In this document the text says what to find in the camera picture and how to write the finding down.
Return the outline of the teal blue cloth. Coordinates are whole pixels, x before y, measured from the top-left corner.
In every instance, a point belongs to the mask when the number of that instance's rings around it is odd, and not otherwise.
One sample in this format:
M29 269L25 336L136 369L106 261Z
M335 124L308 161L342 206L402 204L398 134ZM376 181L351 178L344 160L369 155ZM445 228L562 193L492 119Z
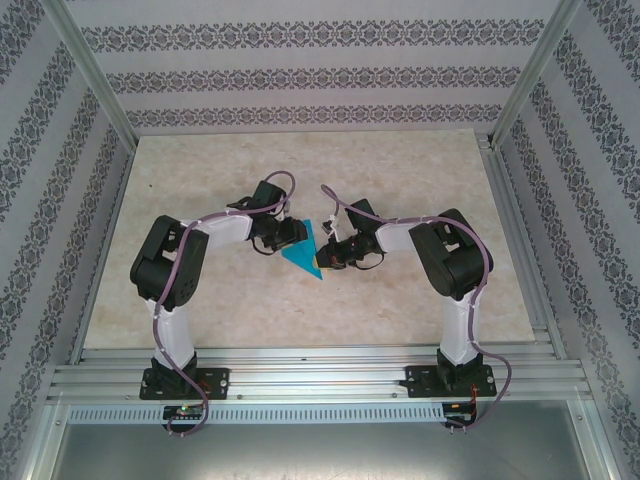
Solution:
M315 262L317 247L312 222L310 219L304 219L303 224L307 230L308 238L294 245L285 247L281 251L281 254L289 262L310 273L319 280L322 280L322 272Z

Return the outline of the grey metal sheet panel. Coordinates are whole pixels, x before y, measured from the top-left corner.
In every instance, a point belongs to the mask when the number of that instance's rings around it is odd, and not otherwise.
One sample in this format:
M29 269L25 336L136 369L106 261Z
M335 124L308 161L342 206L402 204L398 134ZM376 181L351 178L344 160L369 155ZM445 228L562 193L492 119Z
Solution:
M507 402L479 427L58 424L49 480L622 480L582 402Z

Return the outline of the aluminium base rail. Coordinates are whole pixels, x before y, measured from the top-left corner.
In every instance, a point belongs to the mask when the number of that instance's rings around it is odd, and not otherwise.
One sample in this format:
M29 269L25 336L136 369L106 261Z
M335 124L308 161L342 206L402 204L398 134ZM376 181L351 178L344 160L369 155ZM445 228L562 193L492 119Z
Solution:
M507 401L583 400L593 397L583 364L562 357L547 338L494 344L489 351L509 365L489 359L495 382ZM338 403L402 401L400 386L409 365L436 360L430 345L309 348L201 349L203 367L230 371L231 403ZM151 353L87 349L78 363L55 368L46 399L61 404L117 404L138 399Z

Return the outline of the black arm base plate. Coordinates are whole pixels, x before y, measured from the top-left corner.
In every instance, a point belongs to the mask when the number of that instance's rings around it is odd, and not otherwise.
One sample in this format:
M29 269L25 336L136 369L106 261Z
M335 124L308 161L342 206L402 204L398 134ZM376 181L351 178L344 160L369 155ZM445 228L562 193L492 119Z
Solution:
M408 366L405 374L406 379L400 384L407 389L410 398L470 397L472 389L481 398L497 395L493 371L488 365L449 372L435 365Z
M226 400L229 375L228 369L198 367L192 381L209 400ZM198 400L202 396L176 371L147 368L143 372L139 398L141 400Z

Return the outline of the aluminium side rail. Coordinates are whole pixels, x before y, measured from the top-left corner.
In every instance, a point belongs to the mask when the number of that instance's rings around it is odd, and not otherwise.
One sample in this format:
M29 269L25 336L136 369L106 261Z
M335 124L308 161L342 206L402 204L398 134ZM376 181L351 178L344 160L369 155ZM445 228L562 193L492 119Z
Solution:
M125 163L118 179L117 190L109 209L109 215L107 217L105 230L99 244L99 250L96 256L94 267L92 269L90 282L88 284L88 290L83 300L81 316L79 317L78 324L74 330L74 334L71 339L71 346L68 351L67 359L65 361L65 363L68 365L77 365L82 358L84 342L89 329L92 312L94 309L95 301L97 299L105 265L108 259L109 250L114 237L118 216L120 214L125 191L127 188L127 183L131 174L132 165L134 163L135 153L136 151L133 151L126 157Z
M557 359L567 360L569 355L562 342L504 160L491 146L487 135L477 134L476 141L531 326L534 330L546 332Z

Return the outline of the aluminium corner post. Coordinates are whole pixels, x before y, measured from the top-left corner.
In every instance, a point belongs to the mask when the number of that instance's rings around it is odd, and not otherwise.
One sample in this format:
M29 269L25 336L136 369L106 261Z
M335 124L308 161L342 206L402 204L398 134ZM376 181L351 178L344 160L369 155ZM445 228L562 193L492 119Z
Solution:
M490 145L493 150L496 150L507 137L512 124L551 59L553 50L571 23L581 3L582 0L559 0L489 135Z
M41 3L120 140L129 152L134 152L139 143L139 136L65 1L41 0Z

